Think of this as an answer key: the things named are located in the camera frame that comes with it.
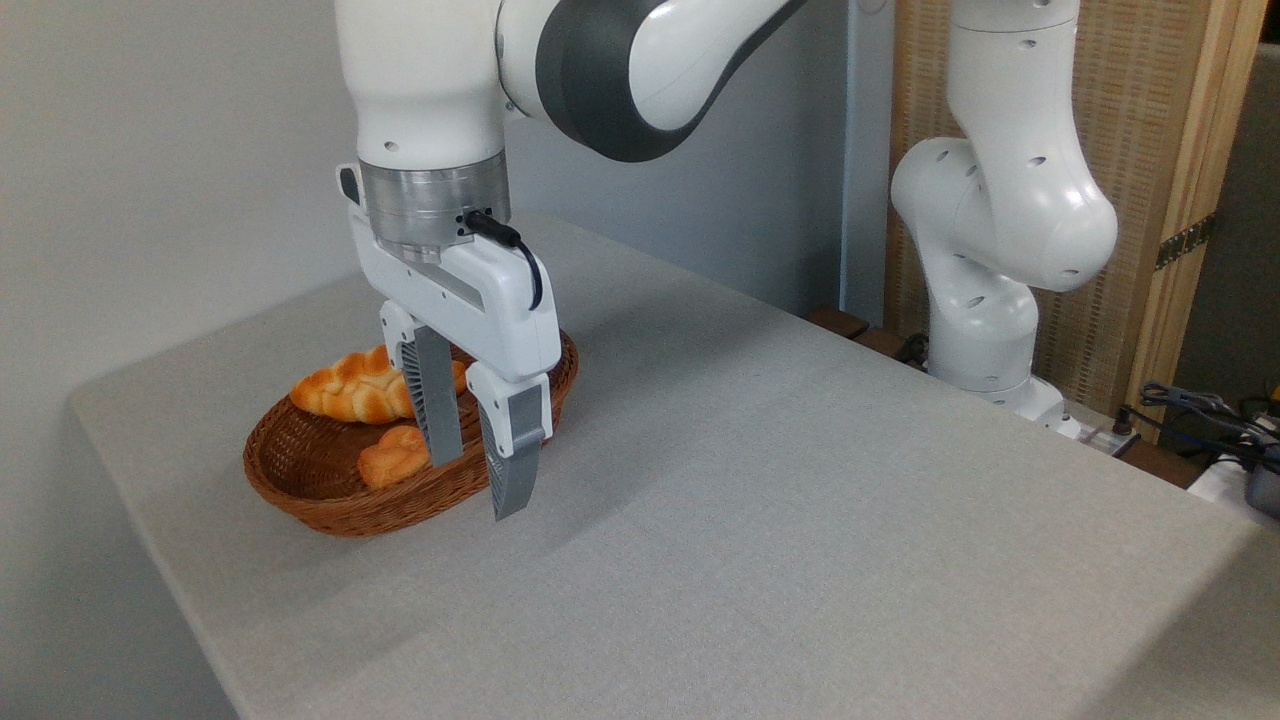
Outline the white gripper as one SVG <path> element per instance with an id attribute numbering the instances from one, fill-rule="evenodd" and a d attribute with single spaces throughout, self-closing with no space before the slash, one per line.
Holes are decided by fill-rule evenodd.
<path id="1" fill-rule="evenodd" d="M 385 346 L 431 464 L 444 466 L 465 451 L 452 342 L 481 361 L 466 377 L 477 400 L 494 516 L 518 512 L 532 496 L 541 443 L 553 436 L 549 378 L 539 374 L 561 360 L 549 278 L 534 307 L 532 274 L 520 251 L 479 237 L 445 249 L 438 264 L 407 264 L 378 245 L 362 209 L 349 204 L 347 214 L 360 265 L 389 299 L 380 310 Z"/>

